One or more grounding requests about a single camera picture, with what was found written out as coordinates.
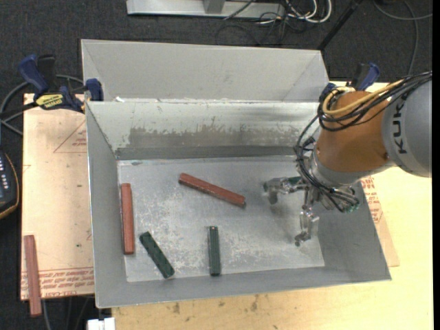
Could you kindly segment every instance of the metal stand base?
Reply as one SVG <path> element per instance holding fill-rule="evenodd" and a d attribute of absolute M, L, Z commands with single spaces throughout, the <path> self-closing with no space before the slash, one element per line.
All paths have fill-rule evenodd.
<path fill-rule="evenodd" d="M 171 16 L 198 16 L 198 17 L 227 17 L 245 3 L 240 1 L 226 1 L 220 12 L 207 13 L 204 0 L 127 0 L 126 8 L 129 15 L 152 14 Z M 284 13 L 284 8 L 278 3 L 251 3 L 235 17 L 257 19 L 262 14 L 267 18 L 274 16 L 268 12 Z"/>

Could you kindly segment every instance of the black cable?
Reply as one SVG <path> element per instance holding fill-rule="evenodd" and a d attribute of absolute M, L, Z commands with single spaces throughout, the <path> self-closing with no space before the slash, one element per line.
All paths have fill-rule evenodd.
<path fill-rule="evenodd" d="M 66 79 L 67 82 L 68 82 L 68 84 L 69 84 L 69 89 L 70 89 L 70 85 L 71 85 L 71 84 L 70 84 L 70 81 L 71 81 L 71 80 L 73 80 L 73 81 L 75 81 L 75 82 L 77 82 L 77 83 L 81 83 L 81 84 L 83 84 L 83 80 L 81 80 L 81 79 L 79 79 L 79 78 L 77 78 L 77 77 L 72 77 L 72 76 L 68 76 L 68 75 L 64 75 L 64 74 L 57 74 L 56 77 L 57 77 L 57 78 L 63 78 L 63 79 Z M 5 109 L 6 109 L 7 105 L 8 105 L 8 103 L 9 103 L 9 101 L 11 101 L 11 99 L 12 99 L 12 98 L 13 98 L 13 97 L 14 97 L 19 91 L 22 91 L 23 89 L 25 89 L 26 87 L 28 87 L 28 86 L 30 86 L 30 85 L 31 85 L 31 84 L 28 83 L 28 82 L 23 82 L 23 83 L 21 83 L 20 85 L 17 85 L 12 91 L 10 91 L 10 92 L 6 95 L 6 97 L 3 99 L 3 102 L 2 102 L 1 105 L 0 105 L 0 116 L 3 115 L 3 113 L 5 112 Z M 2 127 L 2 126 L 4 126 L 4 127 L 6 127 L 7 129 L 9 129 L 9 130 L 15 132 L 15 133 L 18 134 L 18 135 L 21 135 L 21 136 L 23 135 L 23 132 L 21 132 L 20 130 L 18 130 L 18 129 L 16 129 L 15 127 L 13 127 L 11 124 L 8 124 L 8 121 L 10 121 L 10 120 L 16 118 L 18 115 L 20 115 L 20 113 L 14 115 L 14 116 L 12 116 L 12 117 L 10 117 L 10 118 L 8 118 L 8 119 L 0 120 L 0 146 L 1 146 L 1 127 Z"/>
<path fill-rule="evenodd" d="M 73 297 L 69 297 L 69 305 L 67 307 L 65 330 L 69 330 L 70 313 L 72 312 L 72 299 L 73 299 Z"/>
<path fill-rule="evenodd" d="M 392 19 L 397 19 L 400 21 L 414 21 L 414 27 L 415 27 L 414 50 L 412 52 L 410 66 L 408 68 L 408 74 L 411 74 L 413 71 L 414 61 L 415 61 L 415 57 L 417 54 L 417 47 L 418 47 L 418 43 L 419 43 L 419 25 L 418 25 L 417 21 L 419 21 L 421 19 L 427 19 L 427 18 L 432 17 L 432 13 L 426 14 L 424 16 L 415 16 L 415 13 L 414 13 L 413 9 L 411 8 L 411 6 L 406 1 L 404 1 L 404 4 L 408 8 L 408 10 L 410 11 L 412 17 L 401 17 L 401 16 L 395 16 L 394 14 L 387 13 L 387 11 L 385 11 L 379 7 L 376 0 L 373 0 L 373 5 L 385 16 L 388 16 Z"/>
<path fill-rule="evenodd" d="M 412 15 L 413 21 L 414 21 L 414 27 L 415 27 L 415 39 L 414 39 L 414 49 L 412 51 L 412 57 L 410 62 L 410 67 L 408 68 L 408 74 L 411 74 L 413 72 L 413 66 L 414 66 L 414 60 L 415 56 L 417 54 L 417 46 L 419 44 L 419 24 L 417 23 L 417 19 L 415 18 L 415 14 L 411 6 L 405 1 L 405 6 L 410 10 L 410 13 Z"/>
<path fill-rule="evenodd" d="M 43 315 L 44 315 L 44 321 L 45 321 L 45 324 L 46 324 L 46 329 L 47 330 L 52 330 L 52 327 L 50 326 L 49 316 L 47 314 L 46 301 L 45 300 L 41 300 L 41 304 L 43 306 Z"/>
<path fill-rule="evenodd" d="M 373 0 L 373 4 L 384 15 L 386 15 L 388 17 L 391 17 L 392 19 L 399 19 L 401 21 L 418 21 L 418 20 L 421 20 L 421 19 L 428 19 L 428 18 L 432 17 L 432 14 L 426 14 L 425 16 L 412 16 L 412 17 L 395 16 L 394 14 L 390 14 L 387 11 L 381 9 L 375 0 Z"/>
<path fill-rule="evenodd" d="M 415 76 L 408 76 L 403 78 L 402 82 L 396 85 L 394 88 L 385 91 L 380 96 L 376 97 L 373 100 L 368 100 L 370 102 L 368 105 L 361 104 L 359 107 L 350 111 L 346 115 L 341 115 L 336 118 L 332 116 L 327 116 L 322 110 L 322 102 L 324 98 L 320 101 L 318 105 L 318 118 L 320 125 L 323 129 L 328 131 L 341 131 L 343 129 L 356 126 L 359 124 L 364 124 L 370 120 L 372 120 L 375 116 L 377 116 L 380 112 L 382 112 L 385 108 L 391 106 L 391 104 L 396 101 L 398 98 L 401 98 L 404 94 L 412 93 L 416 88 L 422 85 L 425 82 L 428 82 L 432 79 L 432 71 L 423 72 L 421 74 Z M 388 98 L 392 98 L 392 100 L 380 111 L 378 111 L 375 115 L 373 115 L 368 120 L 360 122 L 360 120 L 364 117 L 364 115 L 370 111 L 372 108 L 376 107 L 379 103 L 385 101 Z M 349 123 L 341 124 L 339 127 L 328 127 L 325 125 L 325 122 L 336 122 L 340 124 L 341 121 L 350 120 Z"/>
<path fill-rule="evenodd" d="M 223 20 L 227 20 L 227 19 L 231 19 L 233 17 L 235 17 L 236 15 L 238 15 L 239 13 L 241 13 L 242 11 L 244 11 L 246 8 L 248 8 L 248 6 L 255 2 L 256 0 L 249 0 L 245 5 L 243 5 L 241 8 L 239 8 L 236 12 L 230 14 L 229 16 L 225 17 Z"/>
<path fill-rule="evenodd" d="M 89 297 L 86 297 L 84 304 L 82 305 L 81 311 L 80 311 L 80 315 L 78 316 L 78 319 L 76 320 L 76 324 L 75 327 L 73 328 L 73 330 L 77 330 L 77 328 L 79 327 L 81 320 L 83 319 L 83 314 L 85 311 L 85 307 L 87 306 L 87 303 L 89 302 Z"/>

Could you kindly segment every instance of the blue clamp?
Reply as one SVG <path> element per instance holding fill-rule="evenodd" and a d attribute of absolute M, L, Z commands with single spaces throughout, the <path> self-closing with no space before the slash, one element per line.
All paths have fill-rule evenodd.
<path fill-rule="evenodd" d="M 49 85 L 36 66 L 36 55 L 26 56 L 19 63 L 19 72 L 26 82 L 34 85 L 38 90 L 35 96 L 38 97 L 49 89 Z"/>
<path fill-rule="evenodd" d="M 90 93 L 90 100 L 102 102 L 104 100 L 104 92 L 101 83 L 96 78 L 90 78 L 85 81 L 85 87 Z"/>
<path fill-rule="evenodd" d="M 379 67 L 374 63 L 360 63 L 357 66 L 355 76 L 350 83 L 350 86 L 357 91 L 364 91 L 370 87 L 380 75 Z"/>
<path fill-rule="evenodd" d="M 26 56 L 19 63 L 19 72 L 26 82 L 36 87 L 34 103 L 42 109 L 67 109 L 83 112 L 84 102 L 77 99 L 74 94 L 70 94 L 68 87 L 63 85 L 59 88 L 58 92 L 48 92 L 50 86 L 44 75 L 39 71 L 36 55 Z M 85 87 L 89 93 L 88 100 L 104 100 L 101 84 L 96 78 L 87 80 Z"/>

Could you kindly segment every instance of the red wooden block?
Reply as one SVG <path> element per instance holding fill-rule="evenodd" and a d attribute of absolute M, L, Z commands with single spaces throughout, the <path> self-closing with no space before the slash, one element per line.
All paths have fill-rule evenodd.
<path fill-rule="evenodd" d="M 24 236 L 23 243 L 25 246 L 27 286 L 29 287 L 30 316 L 36 317 L 40 316 L 42 311 L 40 297 L 39 265 L 36 259 L 34 235 L 29 234 L 27 236 Z"/>
<path fill-rule="evenodd" d="M 124 254 L 133 254 L 135 252 L 135 227 L 130 184 L 121 184 L 121 210 Z"/>
<path fill-rule="evenodd" d="M 242 208 L 244 208 L 246 205 L 244 196 L 231 192 L 230 190 L 226 190 L 225 188 L 210 184 L 209 182 L 188 175 L 187 173 L 180 174 L 179 183 L 208 195 L 212 195 L 213 197 L 228 201 L 229 203 L 235 204 L 236 206 L 240 206 Z"/>

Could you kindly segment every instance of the table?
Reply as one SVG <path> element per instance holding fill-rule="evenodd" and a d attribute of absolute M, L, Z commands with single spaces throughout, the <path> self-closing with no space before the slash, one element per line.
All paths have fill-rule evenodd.
<path fill-rule="evenodd" d="M 85 133 L 82 130 L 83 121 L 72 117 L 80 114 L 54 111 L 45 112 L 43 118 L 36 115 L 36 111 L 42 110 L 33 109 L 26 113 L 25 132 L 38 124 L 40 132 L 44 135 L 35 143 L 40 143 L 41 148 L 53 155 L 70 152 L 70 155 L 79 158 L 70 164 L 64 163 L 65 170 L 71 170 L 72 165 L 80 165 L 79 172 L 82 177 L 81 182 L 74 185 L 74 190 L 78 191 L 82 199 L 68 202 L 73 206 L 76 204 L 76 209 L 87 211 L 87 187 L 83 184 L 84 180 L 87 183 L 87 168 L 85 151 L 82 148 Z M 29 121 L 30 116 L 34 116 L 33 124 Z M 73 129 L 65 127 L 65 121 L 69 119 L 73 119 Z M 53 127 L 54 124 L 57 124 L 58 129 L 67 131 L 68 136 L 64 138 L 60 134 L 54 135 L 53 132 L 49 135 L 44 131 L 44 128 Z M 28 151 L 27 157 L 31 158 L 34 144 L 27 140 L 24 143 L 25 153 Z M 64 151 L 67 147 L 75 150 Z M 26 161 L 26 156 L 23 163 L 23 181 L 26 187 L 32 165 Z M 72 180 L 78 179 L 75 175 L 70 177 Z M 415 177 L 399 168 L 392 168 L 374 175 L 373 184 L 387 220 L 383 228 L 389 228 L 399 257 L 400 266 L 390 269 L 392 281 L 118 307 L 112 309 L 117 329 L 431 329 L 432 179 Z M 65 209 L 65 206 L 58 204 L 53 211 L 59 211 L 60 208 Z M 93 292 L 93 280 L 90 280 L 93 263 L 88 215 L 76 213 L 72 211 L 67 218 L 57 221 L 69 227 L 69 234 L 66 235 L 69 238 L 60 240 L 60 246 L 54 248 L 54 251 L 60 252 L 66 245 L 69 246 L 69 252 L 63 255 L 64 259 L 60 260 L 55 255 L 38 256 L 40 276 L 43 275 L 43 279 L 46 280 L 44 285 L 50 285 L 43 288 L 47 291 L 43 294 L 45 298 Z M 45 245 L 44 242 L 38 242 L 39 236 L 47 236 L 50 231 L 45 228 L 47 214 L 48 211 L 36 211 L 34 206 L 23 205 L 23 233 L 37 233 L 39 250 Z M 51 274 L 48 270 L 55 264 L 61 264 L 61 269 L 66 270 L 60 271 L 59 275 L 53 273 L 48 276 Z M 70 273 L 67 270 L 69 267 L 79 267 L 80 273 L 67 275 Z M 25 282 L 23 270 L 22 299 L 26 297 Z"/>

